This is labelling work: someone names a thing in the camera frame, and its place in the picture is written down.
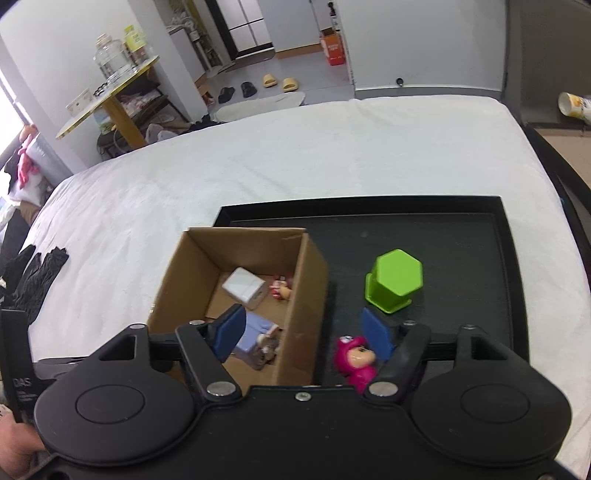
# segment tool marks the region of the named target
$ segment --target black tray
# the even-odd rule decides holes
[[[361,311],[368,305],[365,275],[377,256],[395,248],[423,263],[424,287],[412,305],[382,318],[416,320],[440,334],[455,334],[460,325],[472,323],[529,360],[521,275],[499,197],[347,197],[234,205],[220,210],[215,226],[304,227],[310,233],[330,269],[314,376],[318,384],[343,381],[330,361],[336,339],[360,334]]]

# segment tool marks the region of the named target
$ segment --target yellow table edge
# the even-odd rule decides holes
[[[61,128],[61,130],[57,133],[56,138],[57,139],[64,138],[68,133],[72,132],[72,130],[74,130],[76,127],[78,127],[78,125],[80,125],[84,120],[86,120],[90,116],[90,114],[92,114],[95,110],[99,109],[103,105],[103,103],[105,103],[105,101],[107,101],[109,98],[113,97],[114,95],[117,95],[121,90],[123,90],[131,82],[133,82],[136,79],[136,77],[147,72],[150,69],[150,67],[158,61],[159,58],[160,57],[158,57],[156,55],[155,57],[152,57],[151,59],[143,62],[142,65],[140,65],[137,69],[135,69],[133,75],[126,78],[123,82],[117,84],[117,86],[115,88],[113,88],[112,90],[109,90],[108,93],[104,94],[100,98],[97,98],[88,107],[86,107],[83,112],[78,114],[78,116],[75,116],[74,118],[69,120],[68,123],[66,123]]]

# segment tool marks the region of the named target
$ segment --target yellow slipper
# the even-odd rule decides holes
[[[300,84],[295,78],[290,77],[288,79],[283,80],[283,91],[285,93],[295,92],[298,88],[300,88]]]
[[[270,73],[267,73],[262,78],[262,85],[265,88],[274,87],[275,85],[277,85],[277,79],[273,75],[271,75]]]

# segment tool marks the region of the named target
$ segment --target bed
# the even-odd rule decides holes
[[[559,461],[587,474],[591,304],[560,199],[495,100],[325,103],[253,116],[132,152],[64,181],[25,244],[70,259],[30,328],[34,359],[87,355],[145,322],[180,233],[223,205],[367,195],[498,195],[514,236],[532,365],[567,395]]]

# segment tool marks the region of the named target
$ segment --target white block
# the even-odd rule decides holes
[[[236,301],[253,310],[265,298],[269,288],[264,280],[238,267],[223,283],[222,288]]]

